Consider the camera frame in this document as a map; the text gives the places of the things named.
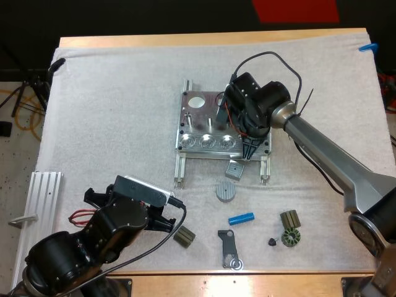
green gear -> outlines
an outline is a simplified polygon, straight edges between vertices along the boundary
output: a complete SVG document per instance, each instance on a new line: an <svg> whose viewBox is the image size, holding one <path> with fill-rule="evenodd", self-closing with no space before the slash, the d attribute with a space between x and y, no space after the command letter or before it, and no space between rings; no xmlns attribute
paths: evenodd
<svg viewBox="0 0 396 297"><path fill-rule="evenodd" d="M287 228L282 234L282 242L289 248L298 244L300 239L301 235L296 228Z"/></svg>

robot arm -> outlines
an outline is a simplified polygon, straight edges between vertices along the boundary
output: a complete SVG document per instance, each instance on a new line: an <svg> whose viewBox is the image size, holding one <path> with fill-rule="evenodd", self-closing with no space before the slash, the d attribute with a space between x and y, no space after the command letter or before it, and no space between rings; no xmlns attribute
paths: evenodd
<svg viewBox="0 0 396 297"><path fill-rule="evenodd" d="M263 138L269 127L283 129L342 188L352 231L379 259L375 276L362 284L361 294L396 295L396 178L373 173L303 120L280 82L260 88L249 73L234 77L217 119L236 123L245 139Z"/></svg>
<svg viewBox="0 0 396 297"><path fill-rule="evenodd" d="M282 128L342 188L352 232L379 259L363 296L396 294L396 178L373 173L282 103L271 126Z"/></svg>
<svg viewBox="0 0 396 297"><path fill-rule="evenodd" d="M87 297L114 296L103 289L111 286L104 276L157 250L186 217L185 206L173 193L128 176L117 176L105 194L89 189L84 201L97 209L87 225L72 234L54 233L34 245L25 259L22 282L8 296L69 296L79 288ZM162 217L166 204L184 211L175 227L175 219ZM169 234L147 252L102 272L101 266L117 260L143 230Z"/></svg>

small black knob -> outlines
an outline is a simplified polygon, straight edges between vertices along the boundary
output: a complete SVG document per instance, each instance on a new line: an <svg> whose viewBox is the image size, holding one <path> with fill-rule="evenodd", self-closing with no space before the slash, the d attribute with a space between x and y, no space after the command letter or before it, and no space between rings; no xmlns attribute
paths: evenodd
<svg viewBox="0 0 396 297"><path fill-rule="evenodd" d="M276 246L277 245L277 240L274 238L270 238L268 245L270 246Z"/></svg>

blue cylinder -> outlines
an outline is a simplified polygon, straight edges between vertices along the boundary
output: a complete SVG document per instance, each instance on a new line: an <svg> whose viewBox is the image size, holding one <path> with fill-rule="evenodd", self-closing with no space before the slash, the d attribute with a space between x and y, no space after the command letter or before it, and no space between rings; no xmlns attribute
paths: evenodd
<svg viewBox="0 0 396 297"><path fill-rule="evenodd" d="M228 223L232 226L232 225L248 222L251 220L254 220L254 213L248 212L243 215L237 215L236 217L229 218Z"/></svg>

red wire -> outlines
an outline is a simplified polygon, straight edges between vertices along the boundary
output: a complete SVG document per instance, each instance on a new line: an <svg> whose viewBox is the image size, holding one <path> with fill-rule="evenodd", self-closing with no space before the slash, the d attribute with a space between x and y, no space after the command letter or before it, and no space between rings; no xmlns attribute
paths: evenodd
<svg viewBox="0 0 396 297"><path fill-rule="evenodd" d="M79 209L79 210L76 210L69 217L69 222L71 222L74 226L84 227L89 222L89 220L75 221L75 218L85 217L87 215L93 215L95 212L96 212L96 209Z"/></svg>
<svg viewBox="0 0 396 297"><path fill-rule="evenodd" d="M227 110L228 120L230 121L231 127L232 127L238 134L241 134L242 136L245 136L245 137L249 137L246 133L244 133L244 132L238 130L238 129L234 126L234 124L233 124L233 122L232 122L232 120L231 120L230 111L228 110L227 102L225 103L225 109Z"/></svg>

